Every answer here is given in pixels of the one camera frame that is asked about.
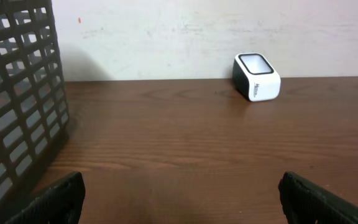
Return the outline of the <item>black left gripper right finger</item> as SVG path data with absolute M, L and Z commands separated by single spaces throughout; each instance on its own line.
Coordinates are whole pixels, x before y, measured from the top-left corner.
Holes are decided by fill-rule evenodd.
M 279 182 L 288 224 L 358 224 L 358 207 L 295 172 Z

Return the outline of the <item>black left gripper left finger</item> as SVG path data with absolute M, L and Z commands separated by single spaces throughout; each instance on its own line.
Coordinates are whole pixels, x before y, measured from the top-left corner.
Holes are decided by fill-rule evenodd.
M 77 224 L 85 193 L 82 174 L 72 172 L 17 202 L 8 211 L 5 223 Z

